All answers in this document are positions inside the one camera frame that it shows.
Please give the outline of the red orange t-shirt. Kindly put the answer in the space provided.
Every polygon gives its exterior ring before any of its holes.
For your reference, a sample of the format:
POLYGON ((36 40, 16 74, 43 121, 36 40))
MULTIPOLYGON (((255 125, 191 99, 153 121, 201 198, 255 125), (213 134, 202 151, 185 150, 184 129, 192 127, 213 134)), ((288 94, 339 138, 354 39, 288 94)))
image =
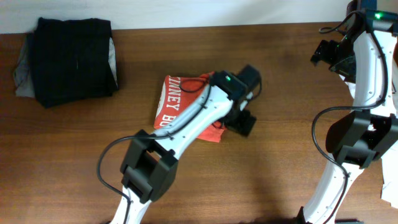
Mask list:
POLYGON ((214 72, 193 78, 167 75, 162 85, 154 128, 165 127, 187 109, 201 95, 203 91, 202 85, 208 81, 212 74, 214 72))

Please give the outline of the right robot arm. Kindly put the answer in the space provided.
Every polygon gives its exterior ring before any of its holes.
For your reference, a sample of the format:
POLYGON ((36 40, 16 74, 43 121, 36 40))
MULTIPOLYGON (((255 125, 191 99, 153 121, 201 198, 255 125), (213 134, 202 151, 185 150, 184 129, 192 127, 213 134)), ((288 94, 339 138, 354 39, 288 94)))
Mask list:
POLYGON ((349 188, 365 168, 397 142, 393 101, 393 63, 397 14, 381 11, 376 1, 351 1, 335 27, 337 42, 323 40, 311 62, 325 62, 331 72, 355 86, 347 115, 332 124, 320 154, 327 160, 316 191, 294 222, 335 223, 349 188))

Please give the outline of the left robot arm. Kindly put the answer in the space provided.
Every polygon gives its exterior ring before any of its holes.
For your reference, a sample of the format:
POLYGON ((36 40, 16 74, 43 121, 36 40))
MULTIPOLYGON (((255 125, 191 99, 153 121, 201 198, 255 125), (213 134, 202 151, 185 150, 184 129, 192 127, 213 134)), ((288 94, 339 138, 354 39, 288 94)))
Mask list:
POLYGON ((213 123, 248 136, 256 118, 245 107, 261 86, 259 71, 250 65, 236 75, 216 72, 202 94, 170 124, 151 134, 140 130, 128 136, 120 166, 122 199, 112 223, 140 223, 149 205, 173 184, 186 148, 213 123))

